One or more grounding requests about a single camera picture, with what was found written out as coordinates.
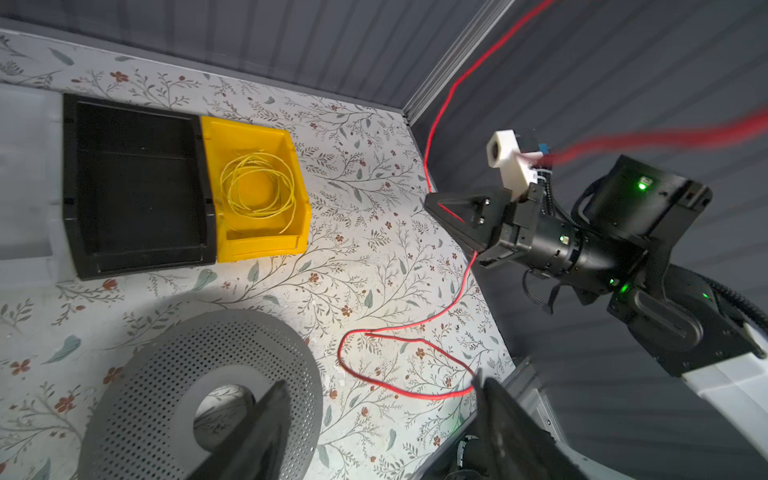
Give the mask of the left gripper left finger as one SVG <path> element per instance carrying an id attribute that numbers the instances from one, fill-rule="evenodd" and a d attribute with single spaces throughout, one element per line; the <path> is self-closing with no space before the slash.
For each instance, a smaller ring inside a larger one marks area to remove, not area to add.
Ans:
<path id="1" fill-rule="evenodd" d="M 288 384 L 279 380 L 259 392 L 243 384 L 214 388 L 192 421 L 195 445 L 207 453 L 190 479 L 277 479 L 291 425 Z"/>

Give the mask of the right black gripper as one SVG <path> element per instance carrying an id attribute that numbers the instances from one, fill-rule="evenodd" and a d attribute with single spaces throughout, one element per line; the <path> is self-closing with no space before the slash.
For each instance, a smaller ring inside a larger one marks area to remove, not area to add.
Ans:
<path id="1" fill-rule="evenodd" d="M 508 261 L 561 282 L 576 282 L 582 230 L 542 212 L 545 191 L 532 183 L 510 203 L 510 191 L 481 188 L 429 193 L 424 208 L 446 220 L 445 229 L 460 246 L 478 254 L 481 264 Z"/>

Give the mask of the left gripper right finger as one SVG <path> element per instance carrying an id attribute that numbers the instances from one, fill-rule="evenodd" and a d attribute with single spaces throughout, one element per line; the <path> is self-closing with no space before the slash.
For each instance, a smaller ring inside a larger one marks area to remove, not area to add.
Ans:
<path id="1" fill-rule="evenodd" d="M 473 388 L 477 428 L 490 479 L 586 477 L 497 380 L 477 374 Z"/>

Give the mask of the grey perforated spool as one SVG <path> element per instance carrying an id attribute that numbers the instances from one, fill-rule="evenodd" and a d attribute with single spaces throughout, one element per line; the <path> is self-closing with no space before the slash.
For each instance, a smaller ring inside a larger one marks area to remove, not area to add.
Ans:
<path id="1" fill-rule="evenodd" d="M 208 312 L 155 338 L 123 368 L 88 424 L 82 479 L 186 479 L 211 453 L 194 434 L 204 399 L 222 386 L 262 400 L 283 382 L 288 410 L 280 476 L 302 479 L 322 423 L 320 373 L 285 322 L 253 310 Z"/>

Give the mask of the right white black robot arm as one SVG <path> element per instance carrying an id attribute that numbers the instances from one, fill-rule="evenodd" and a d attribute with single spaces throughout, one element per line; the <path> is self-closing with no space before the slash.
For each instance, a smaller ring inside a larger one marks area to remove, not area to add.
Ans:
<path id="1" fill-rule="evenodd" d="M 584 305 L 608 296 L 609 313 L 660 366 L 765 453 L 767 316 L 670 260 L 711 198 L 706 185 L 622 156 L 566 218 L 536 183 L 430 193 L 424 206 L 477 265 L 522 265 Z"/>

